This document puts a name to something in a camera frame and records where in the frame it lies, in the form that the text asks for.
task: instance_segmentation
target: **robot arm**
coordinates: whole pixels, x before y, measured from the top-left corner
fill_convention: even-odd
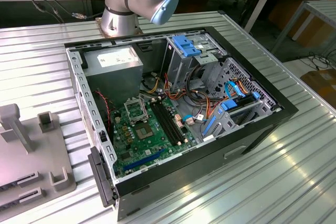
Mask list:
[[[179,0],[105,0],[101,29],[111,37],[137,33],[140,15],[162,25],[173,15]]]

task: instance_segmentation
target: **blue plastic clip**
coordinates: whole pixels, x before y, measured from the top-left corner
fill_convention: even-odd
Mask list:
[[[260,99],[260,94],[258,92],[254,91],[252,94],[256,100]]]
[[[229,109],[237,107],[237,103],[234,100],[227,100],[222,102],[220,106],[223,108],[223,110],[228,111]]]
[[[173,41],[183,51],[185,57],[200,55],[202,52],[196,49],[191,40],[184,35],[173,36]]]

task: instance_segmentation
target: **aluminum extrusion table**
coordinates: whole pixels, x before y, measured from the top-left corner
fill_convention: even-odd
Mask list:
[[[174,15],[145,33],[214,26],[299,112],[255,150],[120,223],[265,223],[336,220],[336,111],[218,12]],[[77,189],[4,223],[113,223],[88,162],[85,134],[63,43],[100,39],[95,22],[0,30],[0,105],[16,102],[22,118],[59,115]]]
[[[284,27],[273,48],[271,49],[272,54],[274,54],[282,41],[286,37],[287,33],[291,30],[297,19],[301,16],[302,12],[307,10],[310,12],[309,17],[304,21],[299,30],[304,30],[308,23],[313,19],[314,16],[319,17],[321,20],[326,22],[328,25],[336,29],[336,0],[329,1],[303,1],[299,8],[296,10],[294,15],[288,21],[287,25]],[[324,53],[326,53],[330,48],[335,44],[335,41],[332,40],[325,48]]]

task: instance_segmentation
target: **ram slot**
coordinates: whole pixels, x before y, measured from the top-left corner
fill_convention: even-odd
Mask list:
[[[160,103],[151,103],[150,105],[154,115],[160,123],[164,133],[167,135],[169,142],[175,146],[177,143],[183,142],[183,136],[179,132],[176,124],[171,119],[165,107]]]

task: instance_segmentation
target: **yellow wire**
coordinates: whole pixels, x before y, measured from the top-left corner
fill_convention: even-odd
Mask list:
[[[157,80],[156,80],[156,83],[155,83],[155,86],[154,86],[154,88],[153,88],[152,90],[148,91],[147,93],[149,93],[149,94],[151,94],[151,93],[154,93],[154,92],[155,92],[155,90],[156,90],[156,89],[157,89],[157,87],[158,87],[158,84],[159,84],[159,79],[157,79]]]

